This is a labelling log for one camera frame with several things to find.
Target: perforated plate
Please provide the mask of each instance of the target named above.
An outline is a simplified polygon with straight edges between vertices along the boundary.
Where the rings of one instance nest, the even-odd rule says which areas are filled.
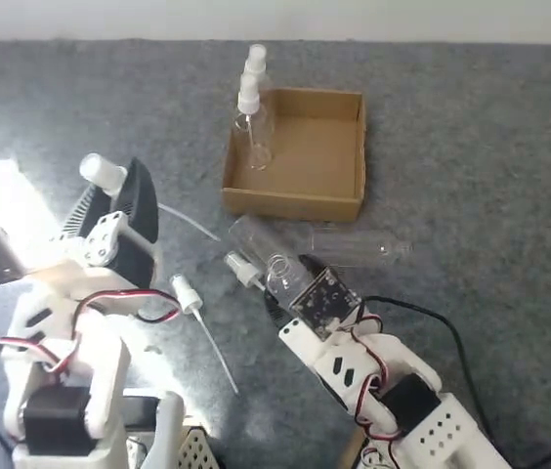
[[[180,447],[178,467],[181,469],[219,469],[219,464],[217,464],[202,430],[190,429]]]
[[[442,401],[400,443],[415,467],[439,467],[478,429],[476,421],[452,394],[445,394]]]

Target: clear plastic bottle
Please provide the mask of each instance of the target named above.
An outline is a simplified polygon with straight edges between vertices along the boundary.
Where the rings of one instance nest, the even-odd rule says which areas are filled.
[[[240,217],[230,227],[230,235],[245,256],[266,267],[267,289],[283,308],[288,309],[313,282],[293,250],[256,217]]]
[[[267,109],[261,105],[258,81],[249,73],[240,77],[234,129],[244,159],[252,169],[263,170],[272,161],[274,126]]]
[[[294,257],[274,254],[267,264],[267,289],[280,306],[289,309],[291,303],[313,282],[304,265]]]

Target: gray carpet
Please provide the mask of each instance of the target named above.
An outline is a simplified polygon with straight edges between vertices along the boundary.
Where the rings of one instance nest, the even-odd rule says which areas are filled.
[[[161,201],[223,235],[233,217],[221,207],[222,159],[246,48],[0,44],[0,157],[16,156],[63,217],[85,187],[85,153],[138,156]],[[550,451],[551,47],[277,42],[269,53],[278,85],[364,92],[368,187],[357,227],[389,230],[414,250],[392,267],[347,272],[350,285],[449,316],[511,459]],[[226,271],[227,246],[162,214],[161,241],[165,275],[185,273],[199,288],[241,388],[236,398],[222,384],[193,321],[148,329],[217,454],[231,469],[333,467],[354,425],[278,343],[258,295]],[[0,289],[0,333],[14,301],[13,288]],[[382,312],[472,408],[447,331]],[[0,413],[5,395],[0,367]]]

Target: clear plastic tube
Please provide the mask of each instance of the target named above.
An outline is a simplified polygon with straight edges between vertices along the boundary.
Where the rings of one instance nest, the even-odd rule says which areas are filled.
[[[192,225],[193,227],[197,228],[198,230],[200,230],[202,233],[204,233],[205,235],[207,235],[211,239],[213,239],[215,241],[221,241],[220,237],[218,237],[216,234],[212,233],[210,230],[205,228],[203,225],[200,225],[198,222],[196,222],[189,215],[185,215],[184,213],[182,213],[180,210],[176,210],[175,208],[170,207],[169,205],[165,205],[164,203],[160,203],[160,202],[158,203],[158,208],[165,211],[165,212],[167,212],[167,213],[169,213],[169,214],[171,214],[171,215],[174,215],[175,217],[180,218],[181,220],[184,220],[185,222],[187,222],[190,225]]]
[[[386,231],[314,229],[310,253],[334,267],[377,268],[408,257],[412,247]]]

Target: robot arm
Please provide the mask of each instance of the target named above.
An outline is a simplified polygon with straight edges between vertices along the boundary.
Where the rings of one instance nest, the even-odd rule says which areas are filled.
[[[104,313],[134,314],[145,300],[90,295],[149,287],[157,203],[138,160],[126,170],[93,154],[81,173],[92,185],[50,243],[44,265],[25,272],[33,288],[20,298],[8,337],[0,340],[9,381],[4,423],[20,442],[13,456],[18,469],[129,467],[122,399],[130,354]],[[65,382],[73,376],[85,384]],[[159,401],[143,467],[176,467],[183,416],[179,396],[168,393]]]
[[[399,469],[510,469],[458,399],[441,393],[432,367],[397,337],[357,328],[321,342],[295,319],[279,337],[365,427],[384,461],[394,458]]]
[[[237,220],[231,235],[266,267],[265,303],[279,338],[364,428],[371,449],[384,455],[382,467],[510,469],[457,398],[442,393],[438,373],[381,333],[380,318],[359,318],[360,298],[333,270],[296,256],[253,217]],[[233,257],[228,265],[249,284],[250,270]]]

